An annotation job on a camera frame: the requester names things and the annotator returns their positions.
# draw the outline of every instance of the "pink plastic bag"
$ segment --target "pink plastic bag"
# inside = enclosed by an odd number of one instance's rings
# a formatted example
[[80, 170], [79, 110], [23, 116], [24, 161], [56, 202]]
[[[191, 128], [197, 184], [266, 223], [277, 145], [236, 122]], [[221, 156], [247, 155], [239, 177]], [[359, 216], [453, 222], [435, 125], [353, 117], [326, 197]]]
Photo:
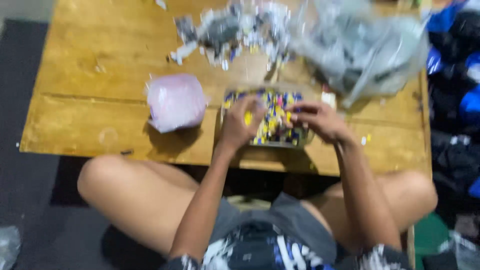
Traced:
[[176, 74], [147, 83], [147, 103], [152, 120], [160, 133], [194, 127], [202, 122], [208, 104], [195, 76]]

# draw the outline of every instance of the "plastic container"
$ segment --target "plastic container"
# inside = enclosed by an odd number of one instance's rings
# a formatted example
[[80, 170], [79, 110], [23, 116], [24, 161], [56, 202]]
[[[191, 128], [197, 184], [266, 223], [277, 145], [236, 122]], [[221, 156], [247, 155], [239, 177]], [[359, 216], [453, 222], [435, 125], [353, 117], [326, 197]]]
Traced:
[[[301, 94], [302, 100], [315, 100], [314, 93], [310, 88], [306, 86], [299, 86], [299, 85], [287, 84], [287, 83], [232, 85], [227, 87], [225, 91], [224, 99], [222, 102], [222, 108], [220, 112], [220, 126], [223, 124], [225, 113], [228, 110], [228, 108], [225, 107], [225, 101], [232, 92], [245, 92], [245, 95], [248, 95], [248, 94], [255, 94], [261, 89], [265, 89], [265, 91], [273, 90], [275, 91], [275, 93], [278, 93], [281, 95], [285, 93], [287, 94], [299, 93]], [[304, 128], [297, 128], [297, 131], [299, 131], [300, 129], [301, 129], [301, 132], [298, 132], [299, 137], [296, 144], [294, 144], [293, 142], [287, 142], [287, 141], [270, 141], [270, 140], [265, 140], [263, 143], [259, 144], [255, 142], [256, 139], [259, 139], [256, 137], [254, 140], [250, 141], [250, 145], [263, 146], [263, 147], [303, 148], [305, 145], [309, 144], [313, 140], [314, 133], [309, 129], [304, 129]]]

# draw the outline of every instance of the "hand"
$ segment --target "hand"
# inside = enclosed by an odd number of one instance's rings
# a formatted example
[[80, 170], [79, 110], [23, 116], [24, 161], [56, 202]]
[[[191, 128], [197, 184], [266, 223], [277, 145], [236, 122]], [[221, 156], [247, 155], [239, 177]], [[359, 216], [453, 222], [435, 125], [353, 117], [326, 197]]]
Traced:
[[343, 142], [354, 137], [343, 119], [321, 101], [300, 101], [285, 110], [292, 112], [290, 120], [294, 125], [307, 125], [326, 143]]
[[[264, 102], [256, 96], [244, 97], [233, 104], [223, 120], [221, 145], [236, 152], [257, 135], [260, 122], [267, 109]], [[245, 123], [245, 112], [252, 113], [250, 125]]]

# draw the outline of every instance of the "shorts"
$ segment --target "shorts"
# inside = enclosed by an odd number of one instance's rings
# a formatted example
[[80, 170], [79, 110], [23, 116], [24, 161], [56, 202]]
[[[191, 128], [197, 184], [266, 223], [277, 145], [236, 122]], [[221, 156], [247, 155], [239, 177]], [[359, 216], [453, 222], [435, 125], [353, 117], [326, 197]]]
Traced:
[[333, 264], [337, 245], [326, 228], [300, 203], [285, 193], [280, 193], [269, 210], [248, 210], [240, 212], [238, 208], [222, 199], [210, 243], [225, 237], [236, 227], [253, 222], [268, 222], [290, 237], [295, 237], [311, 251], [324, 259], [324, 263]]

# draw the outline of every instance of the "wooden table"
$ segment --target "wooden table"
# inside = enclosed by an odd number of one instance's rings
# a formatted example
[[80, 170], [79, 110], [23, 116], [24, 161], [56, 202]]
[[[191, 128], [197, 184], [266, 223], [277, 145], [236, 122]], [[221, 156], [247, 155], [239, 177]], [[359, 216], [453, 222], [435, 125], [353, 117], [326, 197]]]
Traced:
[[[218, 115], [227, 85], [261, 82], [267, 59], [243, 53], [224, 72], [195, 51], [182, 66], [166, 61], [181, 45], [173, 17], [219, 8], [224, 0], [57, 0], [20, 150], [92, 157], [133, 151], [139, 160], [209, 165], [218, 134]], [[378, 4], [381, 13], [397, 12]], [[310, 84], [298, 62], [279, 81]], [[212, 98], [200, 128], [160, 134], [147, 124], [144, 93], [150, 74], [190, 73]], [[320, 86], [312, 86], [320, 93]], [[418, 169], [431, 173], [425, 74], [412, 78], [396, 97], [358, 102], [346, 120], [365, 145], [375, 172]], [[248, 147], [232, 166], [338, 175], [335, 152], [315, 138], [304, 151]]]

